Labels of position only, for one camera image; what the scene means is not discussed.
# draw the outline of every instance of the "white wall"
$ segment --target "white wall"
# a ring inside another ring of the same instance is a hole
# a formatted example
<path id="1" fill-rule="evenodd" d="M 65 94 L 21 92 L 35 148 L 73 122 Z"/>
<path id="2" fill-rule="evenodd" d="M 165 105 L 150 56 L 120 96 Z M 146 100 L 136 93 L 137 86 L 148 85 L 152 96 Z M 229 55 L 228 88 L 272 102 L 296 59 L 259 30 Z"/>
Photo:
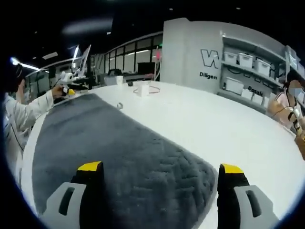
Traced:
<path id="1" fill-rule="evenodd" d="M 280 42 L 247 27 L 224 22 L 175 19 L 164 23 L 160 80 L 215 93 L 220 87 L 222 33 L 283 54 L 284 46 Z M 210 60 L 204 63 L 209 55 Z M 200 72 L 216 76 L 217 79 L 202 77 Z"/>

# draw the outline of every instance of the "face mask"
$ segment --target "face mask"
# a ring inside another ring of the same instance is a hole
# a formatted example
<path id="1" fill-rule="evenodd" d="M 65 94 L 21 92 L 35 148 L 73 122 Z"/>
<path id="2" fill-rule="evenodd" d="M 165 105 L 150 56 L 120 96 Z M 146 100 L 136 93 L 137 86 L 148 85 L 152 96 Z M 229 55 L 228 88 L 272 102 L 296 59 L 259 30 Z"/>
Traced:
<path id="1" fill-rule="evenodd" d="M 302 92 L 301 88 L 289 88 L 289 93 L 294 97 L 297 97 Z"/>

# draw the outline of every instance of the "yellow object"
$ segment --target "yellow object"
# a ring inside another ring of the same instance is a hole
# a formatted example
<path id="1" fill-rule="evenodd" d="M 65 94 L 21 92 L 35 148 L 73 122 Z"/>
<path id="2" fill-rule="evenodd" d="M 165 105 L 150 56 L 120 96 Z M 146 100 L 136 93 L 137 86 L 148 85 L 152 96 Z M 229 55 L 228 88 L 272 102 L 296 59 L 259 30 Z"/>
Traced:
<path id="1" fill-rule="evenodd" d="M 81 170 L 81 171 L 96 171 L 97 166 L 99 165 L 99 163 L 101 163 L 101 161 L 96 161 L 96 162 L 91 162 L 91 163 L 84 164 L 81 167 L 79 167 L 77 169 L 77 171 L 79 171 L 79 170 Z"/>
<path id="2" fill-rule="evenodd" d="M 74 95 L 74 94 L 75 94 L 75 91 L 73 89 L 68 90 L 68 95 Z"/>
<path id="3" fill-rule="evenodd" d="M 225 173 L 244 173 L 239 167 L 228 164 L 222 164 L 224 166 Z"/>

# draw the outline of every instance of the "white cup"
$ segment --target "white cup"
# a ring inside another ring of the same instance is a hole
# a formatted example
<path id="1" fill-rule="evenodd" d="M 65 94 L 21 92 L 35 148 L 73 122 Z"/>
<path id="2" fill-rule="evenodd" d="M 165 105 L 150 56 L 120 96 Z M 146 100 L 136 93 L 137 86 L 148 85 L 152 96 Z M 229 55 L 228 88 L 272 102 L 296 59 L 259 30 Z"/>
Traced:
<path id="1" fill-rule="evenodd" d="M 123 84 L 123 76 L 122 75 L 116 76 L 115 79 L 116 79 L 116 84 L 117 85 L 122 85 Z"/>

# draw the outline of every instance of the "glass wall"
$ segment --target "glass wall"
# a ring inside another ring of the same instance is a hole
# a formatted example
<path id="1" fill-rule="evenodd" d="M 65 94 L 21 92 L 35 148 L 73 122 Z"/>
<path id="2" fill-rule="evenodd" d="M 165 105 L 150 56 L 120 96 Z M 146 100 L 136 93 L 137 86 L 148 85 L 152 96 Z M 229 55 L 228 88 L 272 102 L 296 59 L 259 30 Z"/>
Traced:
<path id="1" fill-rule="evenodd" d="M 138 64 L 156 62 L 157 46 L 162 44 L 163 35 L 152 36 L 131 42 L 105 54 L 104 69 L 100 73 L 108 73 L 110 69 L 120 69 L 123 73 L 137 73 Z"/>

